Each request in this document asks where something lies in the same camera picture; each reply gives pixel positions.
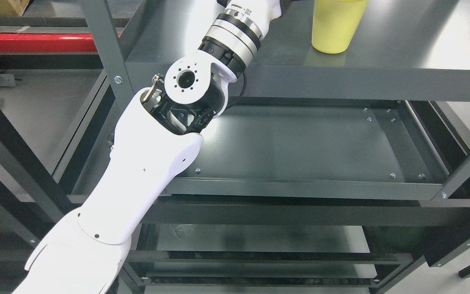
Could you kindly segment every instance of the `metal shelving unit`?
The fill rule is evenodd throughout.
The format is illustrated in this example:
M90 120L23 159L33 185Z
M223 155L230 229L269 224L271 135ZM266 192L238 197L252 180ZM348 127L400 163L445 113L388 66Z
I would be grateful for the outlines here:
M31 246L29 236L41 238L38 226L82 203L97 184L110 134L133 93L193 50L211 24L207 16L220 11L144 0L118 38L106 1L81 4L108 78L101 74L92 103L80 108L85 115L67 132L66 152L53 159L57 169L34 159L11 125L0 128L0 164L36 202L0 201L0 213ZM136 251L120 272L133 292L153 285L302 284L384 293L424 262L440 267L468 248L470 149L436 101L470 101L470 42L459 43L470 41L470 1L391 4L371 2L350 48L334 56L310 45L312 1L293 3L272 22L247 69L246 96L203 131L197 160L142 220ZM0 124L5 120L0 113ZM42 217L30 222L17 217L23 212ZM368 250L170 248L160 232L168 224L359 225ZM364 263L375 266L374 276L316 270L259 276L237 268ZM205 274L212 269L217 275Z

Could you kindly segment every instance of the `white floor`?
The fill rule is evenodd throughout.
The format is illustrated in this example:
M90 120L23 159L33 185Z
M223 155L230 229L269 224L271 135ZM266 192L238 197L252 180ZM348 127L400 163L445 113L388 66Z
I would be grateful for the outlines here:
M387 294L470 294L470 278L461 279L457 275L459 270L468 265L470 249L443 267L422 265Z

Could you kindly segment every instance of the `cardboard box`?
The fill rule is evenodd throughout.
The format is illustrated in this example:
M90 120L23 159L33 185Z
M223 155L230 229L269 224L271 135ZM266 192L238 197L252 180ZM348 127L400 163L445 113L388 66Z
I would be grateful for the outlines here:
M21 16L29 0L0 0L0 16Z

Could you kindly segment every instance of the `metal ring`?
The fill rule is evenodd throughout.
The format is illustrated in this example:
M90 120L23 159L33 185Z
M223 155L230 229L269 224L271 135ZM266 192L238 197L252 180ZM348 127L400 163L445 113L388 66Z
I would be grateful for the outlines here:
M262 31L255 24L255 22L253 22L253 20L251 20L248 16L246 16L246 14L236 11L234 9L226 9L224 10L224 13L226 13L227 15L231 15L235 17L236 19L240 20L243 24L247 25L248 28L250 28L250 30L252 30L255 33L255 35L259 37L259 39L262 39Z
M216 19L213 22L214 26L221 27L229 32L231 32L235 37L239 38L246 47L248 47L251 50L251 53L253 56L257 53L257 46L255 46L255 43L246 35L243 31L241 31L239 28L237 28L234 24L231 24L229 22L226 22L225 20L222 19Z
M233 50L233 52L242 59L242 62L244 62L246 66L248 66L253 59L253 54L246 44L225 28L211 26L206 33L206 36L214 38Z

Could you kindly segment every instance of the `black cable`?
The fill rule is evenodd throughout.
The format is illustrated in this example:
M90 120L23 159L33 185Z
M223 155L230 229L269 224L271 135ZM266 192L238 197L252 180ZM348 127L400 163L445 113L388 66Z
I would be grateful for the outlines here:
M240 91L240 94L233 100L233 102L230 105L226 106L226 109L224 111L235 106L235 104L239 102L242 95L244 95L244 92L246 91L246 86L248 85L248 80L246 79L246 73L242 72L242 78L243 78L243 83L242 83L242 89Z

